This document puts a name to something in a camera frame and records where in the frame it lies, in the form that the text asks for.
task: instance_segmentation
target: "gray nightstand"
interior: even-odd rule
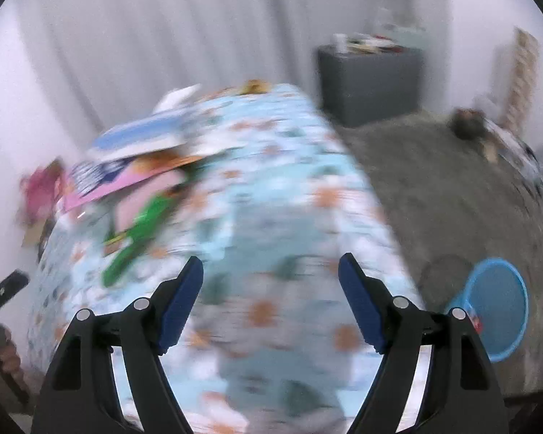
[[[346,126],[418,109],[423,53],[405,48],[383,54],[338,54],[318,49],[323,109]]]

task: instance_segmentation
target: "floral pattern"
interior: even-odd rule
[[[115,286],[101,285],[114,256],[102,246],[108,214],[72,231],[56,225],[31,283],[31,362],[46,371],[79,309],[120,311],[176,277],[196,255],[204,263],[204,286],[179,344],[161,357],[194,432],[343,431],[381,357],[362,341],[339,286],[340,256],[354,253],[392,294],[421,304],[378,199],[293,86],[266,95],[223,92],[197,110],[206,137],[225,135],[236,146],[203,166],[148,253]],[[418,411],[426,363],[405,413]],[[120,349],[113,370],[123,411],[136,423]]]

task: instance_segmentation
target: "blue bucket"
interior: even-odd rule
[[[507,359],[521,343],[529,318],[529,296],[517,269],[504,259],[477,264],[445,313],[454,307],[467,312],[491,362]]]

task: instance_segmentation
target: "blue gripper pad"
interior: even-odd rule
[[[390,293],[382,281],[364,275],[351,253],[340,258],[338,277],[364,341],[382,354],[387,347],[383,312],[387,300],[392,300]],[[371,295],[368,288],[373,288],[371,291],[373,290],[375,295]],[[373,298],[379,297],[382,302],[377,303]]]
[[[161,307],[164,309],[163,315],[159,316],[161,326],[157,342],[159,352],[162,354],[179,341],[181,331],[183,331],[191,308],[203,285],[203,263],[196,256],[191,256],[177,279],[162,282],[159,287],[163,284],[172,285],[174,290],[170,292],[172,293],[170,299],[163,302],[163,305],[159,303],[157,307],[158,309]]]

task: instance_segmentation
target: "curtain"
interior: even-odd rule
[[[195,83],[211,91],[263,78],[316,98],[315,48],[335,32],[370,31],[382,3],[16,1],[30,60],[83,146],[103,129],[148,114],[168,90]]]

